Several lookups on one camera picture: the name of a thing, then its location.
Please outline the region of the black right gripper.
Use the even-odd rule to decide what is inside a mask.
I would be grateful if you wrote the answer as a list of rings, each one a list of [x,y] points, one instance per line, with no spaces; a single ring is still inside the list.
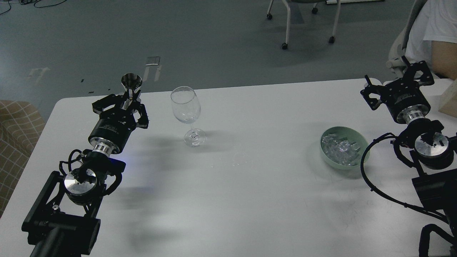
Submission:
[[[369,76],[365,75],[367,84],[360,93],[371,110],[385,104],[394,122],[408,124],[415,119],[411,113],[419,112],[419,117],[425,117],[430,112],[431,106],[419,87],[434,85],[435,81],[425,61],[410,63],[405,56],[401,59],[406,64],[402,82],[395,80],[384,86],[374,85]]]

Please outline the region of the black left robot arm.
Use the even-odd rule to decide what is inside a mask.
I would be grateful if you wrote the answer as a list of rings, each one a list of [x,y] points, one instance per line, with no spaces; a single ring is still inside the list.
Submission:
[[[89,148],[72,150],[52,171],[21,229],[33,246],[31,257],[90,255],[101,220],[104,197],[123,180],[122,153],[135,129],[146,129],[149,119],[139,89],[108,95],[92,104],[99,116],[88,137]]]

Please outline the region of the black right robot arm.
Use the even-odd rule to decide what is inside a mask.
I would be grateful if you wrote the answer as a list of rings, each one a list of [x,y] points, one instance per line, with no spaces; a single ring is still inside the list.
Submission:
[[[398,136],[386,133],[367,146],[361,156],[361,175],[372,192],[449,225],[450,233],[434,223],[422,228],[418,244],[420,257],[429,255],[430,235],[433,232],[451,244],[450,256],[455,257],[457,172],[456,169],[449,169],[449,166],[454,163],[456,155],[456,137],[443,135],[443,124],[426,117],[431,106],[420,88],[434,83],[427,63],[410,63],[405,56],[401,60],[405,64],[405,71],[400,78],[385,86],[374,85],[365,76],[367,85],[360,93],[369,107],[376,110],[385,104],[394,122],[406,124],[407,127]],[[365,158],[374,145],[386,139],[391,140],[396,157],[406,166],[416,169],[418,177],[412,179],[412,184],[421,206],[394,199],[368,179],[364,169]]]

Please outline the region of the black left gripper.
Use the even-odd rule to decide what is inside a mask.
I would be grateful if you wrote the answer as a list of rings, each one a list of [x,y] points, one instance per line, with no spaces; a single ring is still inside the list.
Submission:
[[[136,127],[147,129],[149,118],[146,107],[141,103],[141,90],[132,92],[129,110],[123,109],[126,98],[123,95],[110,94],[92,103],[92,110],[99,115],[99,120],[88,137],[92,146],[105,140],[113,145],[113,154],[122,153],[133,130]],[[137,121],[134,112],[139,113]]]

